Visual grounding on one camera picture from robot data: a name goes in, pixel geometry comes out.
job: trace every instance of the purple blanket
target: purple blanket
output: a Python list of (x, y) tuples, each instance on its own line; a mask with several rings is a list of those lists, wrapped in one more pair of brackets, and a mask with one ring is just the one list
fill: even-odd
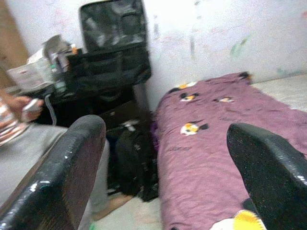
[(208, 230), (248, 198), (226, 146), (228, 127), (245, 122), (307, 153), (307, 114), (248, 85), (239, 74), (171, 90), (161, 100), (158, 168), (164, 229)]

